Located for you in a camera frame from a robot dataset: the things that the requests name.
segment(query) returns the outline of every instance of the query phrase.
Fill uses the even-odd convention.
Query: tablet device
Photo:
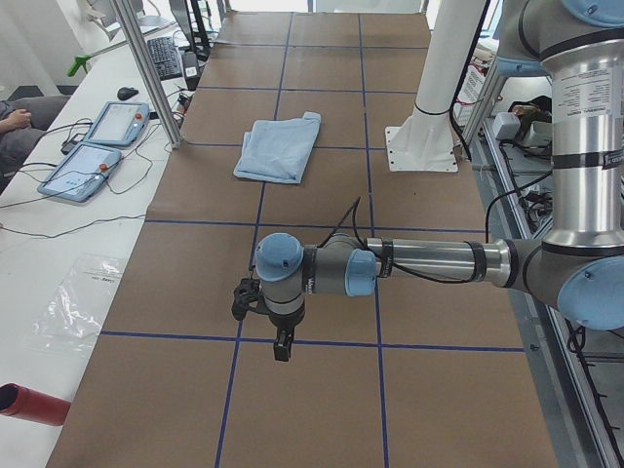
[[[101,188],[120,162],[119,149],[79,143],[37,187],[37,191],[72,202],[85,202]]]
[[[137,139],[149,120],[144,102],[107,102],[83,141],[125,148]]]

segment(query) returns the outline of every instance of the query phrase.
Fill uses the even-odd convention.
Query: black computer mouse
[[[123,88],[120,88],[119,91],[117,92],[117,98],[119,100],[128,100],[132,96],[136,96],[137,94],[138,94],[138,90],[136,88],[128,88],[124,86]]]

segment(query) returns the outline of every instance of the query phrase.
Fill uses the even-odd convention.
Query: white mounting plate
[[[390,147],[390,141],[399,132],[401,127],[386,127],[386,148]],[[412,171],[412,172],[435,172],[435,173],[456,173],[458,171],[455,156],[444,154],[436,158],[438,161],[418,161],[415,154],[408,151],[400,151],[396,149],[387,149],[388,166],[390,171]]]

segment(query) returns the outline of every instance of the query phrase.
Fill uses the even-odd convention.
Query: person
[[[69,96],[0,100],[0,192],[68,100]]]

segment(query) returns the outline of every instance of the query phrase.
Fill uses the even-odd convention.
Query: blue joint cap
[[[349,296],[371,295],[377,276],[374,253],[356,249],[347,260],[344,289]]]
[[[579,20],[598,27],[624,27],[622,0],[562,0]]]
[[[624,327],[624,257],[593,261],[564,283],[559,311],[573,323],[594,330]]]
[[[548,72],[542,68],[537,60],[518,60],[516,58],[496,58],[498,74],[501,76],[547,76]]]
[[[283,232],[265,237],[255,250],[255,270],[263,281],[285,280],[303,260],[303,247],[297,239]]]

